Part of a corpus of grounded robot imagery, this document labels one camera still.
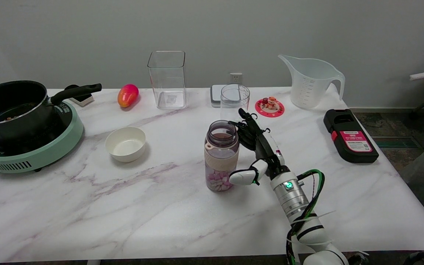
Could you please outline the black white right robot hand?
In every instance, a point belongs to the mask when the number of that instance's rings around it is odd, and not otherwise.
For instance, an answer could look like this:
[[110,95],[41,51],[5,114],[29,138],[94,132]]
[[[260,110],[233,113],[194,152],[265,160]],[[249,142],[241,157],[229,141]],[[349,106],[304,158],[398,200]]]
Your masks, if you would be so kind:
[[243,109],[239,109],[238,113],[242,121],[229,121],[229,124],[237,128],[239,143],[254,152],[255,161],[247,169],[232,172],[229,182],[234,185],[260,185],[263,176],[269,177],[271,181],[281,179],[286,182],[294,179],[269,129],[259,126],[256,114]]

